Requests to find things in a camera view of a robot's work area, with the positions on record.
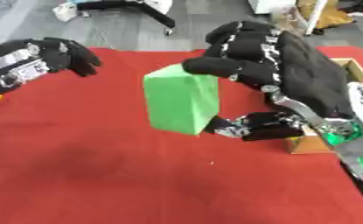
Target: cardboard box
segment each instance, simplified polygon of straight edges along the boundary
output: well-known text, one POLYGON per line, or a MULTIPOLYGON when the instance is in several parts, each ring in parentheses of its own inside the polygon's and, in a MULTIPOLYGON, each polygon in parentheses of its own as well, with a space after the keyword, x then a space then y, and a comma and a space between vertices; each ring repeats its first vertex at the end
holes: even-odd
MULTIPOLYGON (((363 67, 355 59, 332 59, 350 72, 349 80, 363 82, 363 67)), ((305 135, 288 139, 291 154, 333 153, 316 132, 304 127, 305 135)))

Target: gray floor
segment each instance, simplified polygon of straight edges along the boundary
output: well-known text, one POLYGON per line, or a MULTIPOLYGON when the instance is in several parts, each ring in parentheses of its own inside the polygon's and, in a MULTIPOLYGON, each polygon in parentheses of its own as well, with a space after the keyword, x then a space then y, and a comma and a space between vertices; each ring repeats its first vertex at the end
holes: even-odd
MULTIPOLYGON (((0 0, 0 42, 46 36, 76 39, 87 46, 121 50, 187 51, 205 48, 204 36, 218 25, 248 19, 253 13, 247 0, 174 0, 169 15, 178 28, 171 37, 153 19, 135 10, 116 10, 78 17, 64 24, 52 8, 65 0, 0 0)), ((363 17, 324 36, 307 38, 316 46, 363 47, 363 17)))

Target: chair leg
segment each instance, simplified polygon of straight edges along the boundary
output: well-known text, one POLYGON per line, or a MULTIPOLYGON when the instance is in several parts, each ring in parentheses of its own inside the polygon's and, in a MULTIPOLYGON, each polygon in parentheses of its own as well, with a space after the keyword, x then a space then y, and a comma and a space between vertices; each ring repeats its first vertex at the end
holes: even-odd
POLYGON ((176 27, 176 21, 171 17, 166 16, 162 12, 152 8, 147 3, 142 0, 135 1, 101 1, 101 2, 88 2, 88 3, 78 3, 78 11, 104 11, 122 7, 133 7, 139 9, 141 12, 154 18, 159 23, 165 25, 165 35, 170 36, 173 33, 173 29, 176 27))

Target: green foam block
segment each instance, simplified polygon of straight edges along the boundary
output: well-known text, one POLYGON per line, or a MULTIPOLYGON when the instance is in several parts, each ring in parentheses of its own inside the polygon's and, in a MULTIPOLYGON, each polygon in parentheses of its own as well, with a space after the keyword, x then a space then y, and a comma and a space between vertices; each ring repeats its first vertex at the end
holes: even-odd
POLYGON ((144 76, 151 126, 198 135, 220 110, 218 78, 192 75, 180 64, 144 76))

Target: robotic hand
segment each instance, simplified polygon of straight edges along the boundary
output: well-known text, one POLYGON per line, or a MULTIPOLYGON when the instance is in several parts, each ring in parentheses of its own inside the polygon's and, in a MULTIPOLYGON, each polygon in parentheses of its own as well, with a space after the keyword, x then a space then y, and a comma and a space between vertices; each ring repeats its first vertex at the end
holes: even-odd
POLYGON ((69 69, 81 77, 96 74, 100 60, 73 40, 20 39, 0 45, 0 95, 47 73, 69 69))
POLYGON ((202 57, 183 62, 186 72, 212 74, 266 94, 278 112, 215 117, 206 131, 243 140, 297 137, 315 130, 351 134, 353 110, 346 70, 299 37, 270 24, 233 22, 206 36, 202 57))

